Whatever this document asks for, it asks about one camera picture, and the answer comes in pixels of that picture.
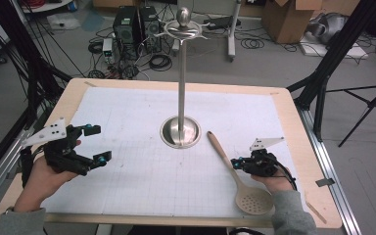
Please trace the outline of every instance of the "beige slotted spoon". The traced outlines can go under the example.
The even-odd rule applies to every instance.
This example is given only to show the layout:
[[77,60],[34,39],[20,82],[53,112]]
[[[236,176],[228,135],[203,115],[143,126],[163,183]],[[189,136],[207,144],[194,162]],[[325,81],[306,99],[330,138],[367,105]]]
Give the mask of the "beige slotted spoon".
[[239,207],[239,209],[241,209],[243,212],[250,214],[264,214],[269,212],[273,207],[273,200],[271,198],[271,195],[263,189],[245,185],[232,167],[231,162],[225,155],[224,150],[222,149],[215,135],[211,131],[209,131],[207,133],[207,136],[209,136],[212,146],[218,152],[219,156],[224,161],[225,165],[228,167],[228,170],[236,181],[237,207]]

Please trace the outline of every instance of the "gray floor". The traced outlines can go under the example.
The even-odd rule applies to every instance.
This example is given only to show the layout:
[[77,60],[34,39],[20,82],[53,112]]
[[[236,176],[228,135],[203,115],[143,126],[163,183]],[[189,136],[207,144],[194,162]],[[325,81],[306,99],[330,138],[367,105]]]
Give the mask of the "gray floor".
[[[79,19],[81,27],[74,30],[55,32],[55,39],[78,65],[81,71],[90,67],[91,54],[87,50],[88,40],[95,37],[96,31],[113,23],[111,14],[97,14],[88,1],[82,1],[79,11],[73,15]],[[203,16],[194,17],[202,22]],[[241,19],[239,29],[260,27],[259,19]],[[264,33],[263,29],[250,31]],[[188,44],[187,82],[234,84],[250,86],[287,87],[310,75],[321,58],[304,56],[301,49],[289,52],[281,45],[264,41],[260,49],[245,49],[236,41],[236,58],[230,63],[227,54],[226,38],[210,34],[210,40],[196,39]],[[49,43],[56,66],[68,73],[78,71],[67,60],[54,42]],[[366,52],[374,52],[375,46],[365,47]],[[98,70],[106,65],[99,63]],[[146,70],[138,74],[138,80],[177,81],[177,59],[168,71]],[[333,73],[328,89],[340,89],[376,85],[376,54],[371,53],[367,60],[359,64],[345,59]],[[366,99],[376,96],[376,89],[356,92]],[[297,97],[300,91],[294,92]],[[12,66],[0,65],[0,141],[15,123],[26,107],[24,92]],[[366,109],[365,103],[344,93],[327,93],[322,125],[322,137],[331,161],[337,170],[340,182],[352,207],[362,234],[376,234],[376,109],[356,130],[348,142],[338,148],[340,141],[349,133]],[[6,180],[0,188],[0,200],[10,184]],[[127,227],[115,226],[114,234],[123,234]],[[95,224],[48,224],[49,234],[94,234]],[[342,230],[320,230],[320,234],[343,234]]]

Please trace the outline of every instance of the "tripod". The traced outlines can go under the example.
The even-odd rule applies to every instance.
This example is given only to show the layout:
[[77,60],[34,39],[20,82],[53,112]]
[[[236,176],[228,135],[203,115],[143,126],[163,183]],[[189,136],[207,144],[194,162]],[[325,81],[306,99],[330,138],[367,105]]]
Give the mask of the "tripod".
[[352,93],[352,90],[364,90],[364,89],[370,89],[370,88],[376,88],[376,86],[363,86],[363,87],[355,87],[355,88],[348,88],[348,89],[337,89],[337,90],[329,90],[326,92],[337,92],[337,91],[345,91],[348,94],[354,96],[355,98],[365,102],[367,104],[367,112],[361,117],[361,119],[356,123],[356,125],[353,127],[353,129],[350,131],[350,133],[344,138],[344,140],[338,145],[338,147],[341,147],[344,145],[344,143],[350,138],[350,136],[353,134],[353,132],[356,130],[356,128],[362,123],[363,120],[371,113],[371,111],[376,108],[376,97],[372,99],[371,101],[366,100],[354,93]]

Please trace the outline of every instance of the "hand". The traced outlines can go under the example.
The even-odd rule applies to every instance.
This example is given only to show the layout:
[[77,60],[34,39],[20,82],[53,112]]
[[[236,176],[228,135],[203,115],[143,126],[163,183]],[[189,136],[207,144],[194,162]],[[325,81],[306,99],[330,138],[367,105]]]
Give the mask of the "hand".
[[285,175],[281,170],[277,170],[272,177],[260,177],[257,175],[252,175],[252,179],[263,183],[267,190],[271,194],[274,194],[278,191],[293,190],[292,184],[284,176]]
[[37,159],[31,175],[14,206],[14,212],[34,212],[41,203],[66,182],[77,176],[76,173],[64,171],[57,173],[47,165],[44,157]]

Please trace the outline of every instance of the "gray sleeve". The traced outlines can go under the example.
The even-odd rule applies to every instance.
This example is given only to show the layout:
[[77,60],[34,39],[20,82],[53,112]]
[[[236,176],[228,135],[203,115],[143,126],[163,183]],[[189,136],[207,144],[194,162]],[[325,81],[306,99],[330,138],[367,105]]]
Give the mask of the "gray sleeve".
[[273,194],[275,213],[271,218],[275,234],[317,234],[310,213],[304,211],[298,191]]
[[45,209],[1,214],[0,235],[43,235]]

